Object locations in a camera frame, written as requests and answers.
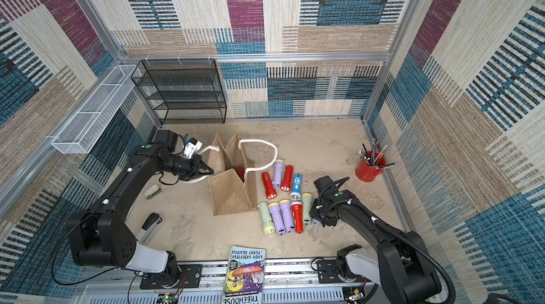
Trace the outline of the brown jute tote bag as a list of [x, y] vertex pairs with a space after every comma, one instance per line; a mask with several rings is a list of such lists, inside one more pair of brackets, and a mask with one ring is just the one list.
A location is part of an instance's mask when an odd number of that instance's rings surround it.
[[[266, 165], [257, 167], [254, 160], [246, 153], [245, 144], [264, 144], [272, 148], [273, 158]], [[214, 170], [214, 175], [201, 181], [208, 183], [213, 204], [213, 215], [234, 215], [258, 210], [257, 184], [255, 173], [265, 171], [274, 165], [278, 158], [278, 148], [262, 139], [241, 139], [235, 134], [227, 144], [215, 136], [212, 144], [202, 151], [209, 150], [207, 165]], [[240, 181], [235, 170], [244, 168], [246, 180]]]

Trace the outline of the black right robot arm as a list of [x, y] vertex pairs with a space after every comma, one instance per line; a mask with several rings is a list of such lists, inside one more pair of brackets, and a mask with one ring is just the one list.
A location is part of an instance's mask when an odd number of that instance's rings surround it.
[[340, 280], [366, 278], [382, 288], [391, 303], [425, 303], [441, 293], [447, 281], [442, 266], [431, 258], [422, 238], [403, 232], [371, 212], [355, 194], [341, 190], [346, 179], [323, 176], [314, 181], [318, 196], [310, 209], [324, 227], [348, 224], [373, 248], [358, 244], [339, 250], [335, 259]]

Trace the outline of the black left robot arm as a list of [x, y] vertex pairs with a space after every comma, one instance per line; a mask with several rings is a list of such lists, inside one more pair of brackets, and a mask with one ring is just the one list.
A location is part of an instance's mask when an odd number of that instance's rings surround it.
[[131, 152], [125, 169], [96, 202], [68, 217], [67, 238], [76, 265], [140, 271], [165, 288], [180, 282], [182, 274], [175, 254], [141, 244], [126, 225], [135, 200], [157, 173], [171, 173], [184, 182], [213, 175], [201, 155], [186, 157], [176, 152], [180, 138], [170, 130], [157, 131], [151, 143]]

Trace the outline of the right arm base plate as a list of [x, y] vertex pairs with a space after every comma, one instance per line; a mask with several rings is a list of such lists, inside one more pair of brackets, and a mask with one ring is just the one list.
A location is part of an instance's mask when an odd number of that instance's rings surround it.
[[363, 283], [361, 276], [344, 276], [334, 259], [316, 258], [311, 267], [317, 272], [320, 284]]

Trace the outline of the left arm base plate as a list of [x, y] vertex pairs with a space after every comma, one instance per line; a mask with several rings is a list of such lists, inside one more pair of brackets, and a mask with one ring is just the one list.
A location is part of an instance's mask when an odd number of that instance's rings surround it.
[[179, 264], [178, 270], [161, 274], [144, 274], [140, 290], [166, 290], [179, 288], [198, 288], [202, 264]]

